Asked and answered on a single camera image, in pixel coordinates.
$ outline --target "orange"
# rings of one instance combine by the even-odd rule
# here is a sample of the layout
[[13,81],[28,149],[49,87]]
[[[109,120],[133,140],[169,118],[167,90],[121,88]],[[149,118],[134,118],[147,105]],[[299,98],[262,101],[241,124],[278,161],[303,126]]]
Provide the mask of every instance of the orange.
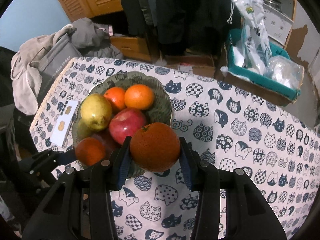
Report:
[[125,90],[123,88],[113,87],[108,89],[103,95],[110,102],[114,114],[117,114],[126,108],[124,93]]
[[142,84],[129,87],[124,94],[125,105],[139,110],[149,109],[154,100],[155,94],[152,89]]
[[84,138],[76,147],[76,157],[87,166],[96,164],[106,156],[105,147],[95,138]]
[[163,172],[180,156],[180,141],[170,126],[154,122],[138,130],[130,141],[131,157],[142,169]]

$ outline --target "fruit bowl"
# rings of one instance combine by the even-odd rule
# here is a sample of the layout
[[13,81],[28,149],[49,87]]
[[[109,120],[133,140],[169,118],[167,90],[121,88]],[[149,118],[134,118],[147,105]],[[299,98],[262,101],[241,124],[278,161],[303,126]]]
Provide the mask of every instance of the fruit bowl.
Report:
[[[154,94],[155,100],[151,108],[143,111],[148,123],[162,122],[167,125],[171,125],[172,118],[172,104],[169,95],[165,92],[162,83],[155,77],[147,76],[138,71],[131,71],[128,73],[117,73],[109,78],[107,78],[103,83],[93,87],[89,95],[93,93],[104,94],[108,89],[112,87],[121,87],[127,90],[130,86],[136,84],[143,84],[150,87]],[[81,105],[77,112],[76,119],[72,125],[72,138],[73,146],[76,147],[77,144],[84,139],[85,136],[78,133],[79,121],[81,119],[80,114]],[[133,161],[129,170],[129,177],[135,177],[143,174],[144,170],[140,169]]]

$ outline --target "table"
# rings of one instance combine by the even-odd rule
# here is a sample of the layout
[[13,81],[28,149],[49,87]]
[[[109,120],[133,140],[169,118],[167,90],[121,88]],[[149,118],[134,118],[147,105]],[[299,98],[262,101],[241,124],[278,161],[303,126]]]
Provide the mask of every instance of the table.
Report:
[[[51,87],[30,127],[38,151],[72,147],[71,130],[62,148],[50,141],[59,105],[67,100],[81,102],[93,86],[127,71],[159,79],[171,98],[172,128],[178,136],[185,137],[202,160],[217,168],[244,169],[274,210],[288,239],[297,232],[320,184],[320,135],[283,109],[224,82],[143,63],[75,58]],[[82,169],[79,162],[71,166]],[[52,173],[58,177],[63,171],[64,166],[59,166]],[[163,190],[177,193],[169,199],[158,195]],[[226,227],[225,191],[220,195],[221,238]],[[145,172],[127,180],[111,198],[121,239],[190,238],[198,193],[185,186],[179,162],[166,172]]]

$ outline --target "drawstring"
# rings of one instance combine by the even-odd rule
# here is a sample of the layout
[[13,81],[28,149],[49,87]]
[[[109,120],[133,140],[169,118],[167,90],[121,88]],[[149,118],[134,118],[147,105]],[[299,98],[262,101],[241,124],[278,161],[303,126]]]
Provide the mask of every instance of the drawstring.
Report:
[[235,8],[233,1],[231,0],[231,8],[230,8],[230,17],[227,20],[227,23],[232,24],[232,15],[233,15],[233,9]]

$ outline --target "white drawstring bag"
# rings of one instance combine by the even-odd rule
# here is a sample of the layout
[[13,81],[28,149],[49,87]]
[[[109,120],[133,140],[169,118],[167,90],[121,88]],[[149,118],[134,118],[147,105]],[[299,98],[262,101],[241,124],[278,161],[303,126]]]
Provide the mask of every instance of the white drawstring bag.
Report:
[[[272,57],[267,29],[264,25],[263,0],[232,0],[244,18],[241,43],[244,66],[263,75]],[[228,22],[232,21],[232,12]]]

